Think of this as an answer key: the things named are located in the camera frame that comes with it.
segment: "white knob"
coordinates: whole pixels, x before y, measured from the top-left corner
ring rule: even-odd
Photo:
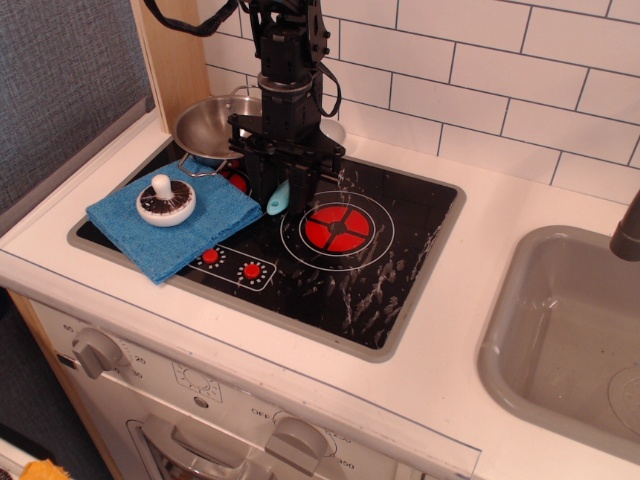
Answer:
[[[267,453],[311,476],[327,453],[329,444],[324,436],[308,423],[286,417],[264,447]]]
[[[93,328],[82,330],[73,342],[73,353],[89,377],[113,370],[122,358],[122,350],[107,335]]]
[[[171,191],[171,179],[168,175],[160,173],[151,179],[151,186],[156,191],[156,198],[160,200],[171,200],[173,192]]]

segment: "black cable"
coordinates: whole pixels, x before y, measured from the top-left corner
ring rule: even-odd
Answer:
[[[324,108],[322,108],[322,99],[321,98],[315,98],[314,99],[316,101],[316,105],[318,107],[318,109],[320,110],[320,113],[322,114],[323,117],[333,117],[336,115],[336,113],[338,113],[338,110],[340,110],[340,104],[342,103],[342,90],[340,89],[340,83],[338,83],[338,79],[336,78],[336,76],[331,73],[331,70],[329,70],[327,68],[327,66],[322,63],[319,62],[317,65],[318,71],[324,75],[327,76],[327,78],[329,78],[333,83],[336,84],[336,88],[338,89],[338,96],[336,98],[336,103],[333,106],[333,109],[331,110],[330,113],[327,113],[325,111]]]
[[[212,16],[208,20],[205,20],[196,27],[181,20],[165,17],[160,11],[160,8],[158,8],[156,0],[144,0],[144,4],[147,6],[156,20],[158,20],[165,27],[170,28],[171,30],[188,33],[196,37],[210,37],[211,35],[216,33],[218,27],[220,27],[222,22],[229,18],[231,14],[235,12],[236,8],[238,8],[238,0],[228,0],[227,3],[220,10],[218,10],[214,16]]]

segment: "oven knob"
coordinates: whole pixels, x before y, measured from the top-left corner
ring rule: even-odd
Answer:
[[[318,430],[297,418],[287,417],[265,445],[265,451],[311,476],[327,453],[329,444]]]
[[[93,328],[85,328],[71,342],[72,351],[84,371],[91,378],[113,370],[122,358],[122,350],[107,335]]]

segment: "blue cloth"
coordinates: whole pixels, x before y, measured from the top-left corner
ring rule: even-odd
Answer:
[[[184,166],[194,173],[211,170],[190,159]],[[180,225],[155,227],[136,210],[138,195],[159,173],[187,182],[196,192],[195,210]],[[192,178],[178,168],[178,162],[112,193],[87,208],[87,213],[94,225],[156,284],[262,216],[260,205],[221,175]]]

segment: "white countertop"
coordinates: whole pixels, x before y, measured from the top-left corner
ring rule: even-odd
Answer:
[[[208,365],[221,381],[416,466],[433,456],[477,460],[474,478],[487,480],[640,477],[639,465],[505,411],[476,367],[517,242],[554,224],[610,235],[624,205],[349,137],[349,156],[456,185],[467,197],[396,352],[368,363],[68,244],[85,208],[166,140],[152,112],[34,209],[0,240],[0,284],[130,340],[168,343],[177,360]]]

